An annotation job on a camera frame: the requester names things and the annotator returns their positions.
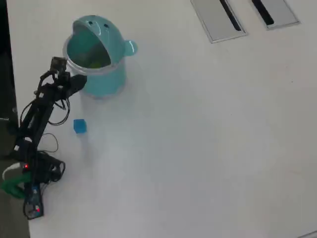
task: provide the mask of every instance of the white tabletop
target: white tabletop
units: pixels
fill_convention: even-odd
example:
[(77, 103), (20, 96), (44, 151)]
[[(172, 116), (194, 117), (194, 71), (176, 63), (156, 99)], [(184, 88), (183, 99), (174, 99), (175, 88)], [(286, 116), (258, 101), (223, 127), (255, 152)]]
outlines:
[(8, 0), (19, 113), (80, 16), (107, 17), (139, 46), (121, 94), (74, 95), (67, 123), (47, 127), (66, 172), (31, 238), (316, 230), (317, 2), (288, 2), (302, 24), (266, 31), (248, 0), (232, 0), (249, 35), (210, 44), (189, 0)]

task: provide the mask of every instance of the turquoise bin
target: turquoise bin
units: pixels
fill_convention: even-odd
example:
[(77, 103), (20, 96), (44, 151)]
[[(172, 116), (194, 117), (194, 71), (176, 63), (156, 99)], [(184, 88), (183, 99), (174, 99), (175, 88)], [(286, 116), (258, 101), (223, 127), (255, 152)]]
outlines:
[(94, 97), (120, 91), (126, 80), (124, 58), (136, 52), (135, 42), (125, 41), (112, 22), (95, 15), (73, 23), (73, 34), (63, 48), (72, 73), (87, 76), (83, 91)]

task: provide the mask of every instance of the green object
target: green object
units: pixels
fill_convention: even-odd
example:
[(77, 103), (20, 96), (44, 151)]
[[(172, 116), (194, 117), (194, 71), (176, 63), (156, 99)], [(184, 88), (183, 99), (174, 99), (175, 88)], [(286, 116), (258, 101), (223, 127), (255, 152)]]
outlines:
[(22, 174), (19, 177), (7, 179), (1, 184), (1, 189), (4, 190), (7, 194), (12, 195), (18, 199), (24, 199), (25, 194), (24, 190), (19, 187), (20, 183), (31, 182), (31, 173)]

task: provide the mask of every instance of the blue cube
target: blue cube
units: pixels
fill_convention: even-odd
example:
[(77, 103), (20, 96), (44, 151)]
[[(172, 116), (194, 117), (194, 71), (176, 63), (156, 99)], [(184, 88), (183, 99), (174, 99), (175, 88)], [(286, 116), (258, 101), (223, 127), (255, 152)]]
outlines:
[(76, 134), (86, 133), (87, 125), (84, 119), (74, 120), (74, 131), (76, 132)]

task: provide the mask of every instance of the container handle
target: container handle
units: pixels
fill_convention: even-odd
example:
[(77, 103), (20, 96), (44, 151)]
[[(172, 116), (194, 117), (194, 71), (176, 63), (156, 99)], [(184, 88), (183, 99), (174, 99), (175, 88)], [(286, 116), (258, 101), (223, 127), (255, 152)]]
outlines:
[(137, 53), (138, 51), (138, 46), (134, 41), (125, 41), (125, 51), (124, 55), (125, 56), (133, 56)]

